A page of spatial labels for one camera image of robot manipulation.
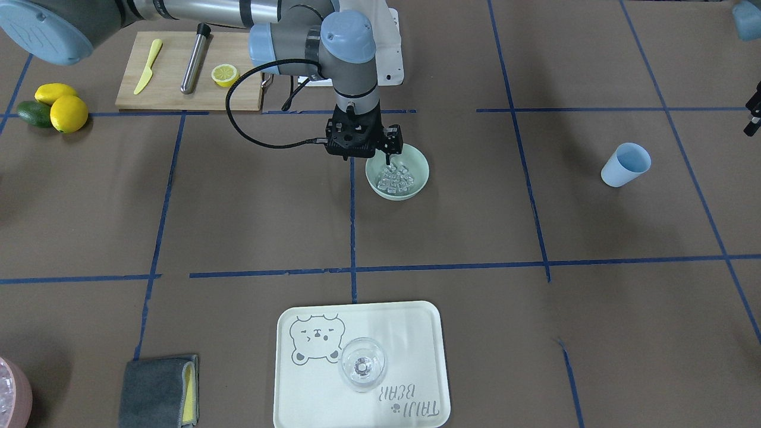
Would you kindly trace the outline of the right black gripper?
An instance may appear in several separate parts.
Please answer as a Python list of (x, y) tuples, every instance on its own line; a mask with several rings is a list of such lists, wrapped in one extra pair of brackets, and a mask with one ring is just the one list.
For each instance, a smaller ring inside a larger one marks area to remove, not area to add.
[(392, 155), (402, 152), (401, 127), (398, 124), (383, 126), (380, 105), (363, 114), (335, 106), (325, 133), (327, 153), (344, 159), (372, 158), (380, 150), (385, 153), (384, 165), (390, 166)]

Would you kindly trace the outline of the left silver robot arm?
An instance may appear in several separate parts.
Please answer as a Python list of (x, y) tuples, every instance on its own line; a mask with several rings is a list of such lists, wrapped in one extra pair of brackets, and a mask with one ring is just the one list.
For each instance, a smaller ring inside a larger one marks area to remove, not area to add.
[[(732, 8), (732, 17), (740, 40), (752, 41), (760, 38), (760, 1), (739, 1)], [(760, 127), (760, 81), (745, 103), (749, 111), (749, 122), (744, 127), (744, 134), (753, 137)]]

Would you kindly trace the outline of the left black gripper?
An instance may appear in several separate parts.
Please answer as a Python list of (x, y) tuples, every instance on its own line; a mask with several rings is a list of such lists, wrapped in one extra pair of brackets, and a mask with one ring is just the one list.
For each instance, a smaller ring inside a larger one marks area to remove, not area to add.
[(744, 133), (746, 136), (753, 137), (759, 131), (760, 127), (760, 97), (761, 97), (761, 82), (756, 85), (754, 94), (745, 104), (745, 108), (750, 112), (750, 119), (748, 124), (744, 127)]

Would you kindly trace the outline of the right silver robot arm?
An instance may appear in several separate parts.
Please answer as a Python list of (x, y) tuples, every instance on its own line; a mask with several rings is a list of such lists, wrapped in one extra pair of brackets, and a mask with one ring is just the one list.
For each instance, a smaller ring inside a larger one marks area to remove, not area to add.
[(330, 80), (335, 109), (325, 136), (310, 139), (331, 155), (389, 162), (402, 154), (399, 125), (383, 125), (379, 38), (400, 34), (384, 1), (3, 1), (2, 30), (46, 62), (73, 65), (138, 21), (195, 21), (248, 31), (253, 71)]

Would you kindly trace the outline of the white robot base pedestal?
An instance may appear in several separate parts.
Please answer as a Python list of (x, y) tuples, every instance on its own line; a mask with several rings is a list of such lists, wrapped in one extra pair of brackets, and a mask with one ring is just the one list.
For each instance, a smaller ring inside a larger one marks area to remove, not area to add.
[(350, 71), (375, 65), (380, 86), (400, 85), (405, 78), (398, 13), (386, 1), (285, 1), (282, 22), (304, 27), (296, 51), (319, 61), (321, 70), (307, 66), (300, 82), (334, 86)]

